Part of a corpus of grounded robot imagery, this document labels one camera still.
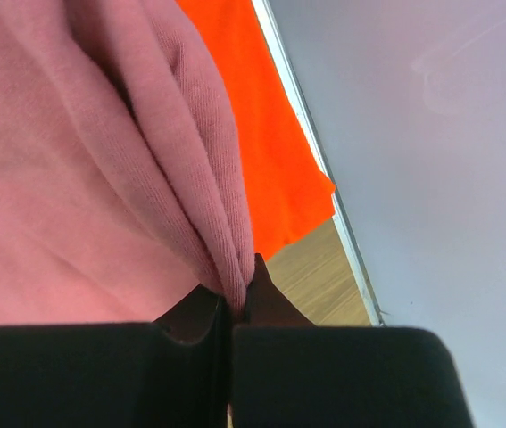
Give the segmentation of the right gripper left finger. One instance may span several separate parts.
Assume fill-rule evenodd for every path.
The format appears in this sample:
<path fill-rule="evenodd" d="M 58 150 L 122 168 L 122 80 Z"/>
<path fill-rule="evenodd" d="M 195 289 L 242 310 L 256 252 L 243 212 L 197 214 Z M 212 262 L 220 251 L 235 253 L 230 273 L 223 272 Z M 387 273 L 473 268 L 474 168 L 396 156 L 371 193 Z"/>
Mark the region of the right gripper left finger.
<path fill-rule="evenodd" d="M 0 326 L 0 427 L 223 427 L 227 361 L 203 287 L 153 322 Z"/>

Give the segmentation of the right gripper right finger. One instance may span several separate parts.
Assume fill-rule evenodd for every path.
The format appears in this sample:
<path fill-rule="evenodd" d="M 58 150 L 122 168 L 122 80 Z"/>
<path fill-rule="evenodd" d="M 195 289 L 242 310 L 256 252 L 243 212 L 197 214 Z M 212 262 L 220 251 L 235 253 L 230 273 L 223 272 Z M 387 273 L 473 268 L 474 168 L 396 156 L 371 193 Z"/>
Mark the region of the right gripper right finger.
<path fill-rule="evenodd" d="M 470 427 L 453 358 L 409 327 L 317 326 L 262 257 L 233 331 L 236 427 Z"/>

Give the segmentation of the pink t-shirt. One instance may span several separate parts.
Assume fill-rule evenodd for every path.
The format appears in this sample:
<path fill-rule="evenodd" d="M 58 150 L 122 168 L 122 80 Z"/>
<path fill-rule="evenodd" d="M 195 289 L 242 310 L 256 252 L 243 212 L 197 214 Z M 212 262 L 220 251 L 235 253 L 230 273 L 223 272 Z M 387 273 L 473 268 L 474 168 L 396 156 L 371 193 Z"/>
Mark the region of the pink t-shirt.
<path fill-rule="evenodd" d="M 245 305 L 228 95 L 174 1 L 0 1 L 0 325 Z"/>

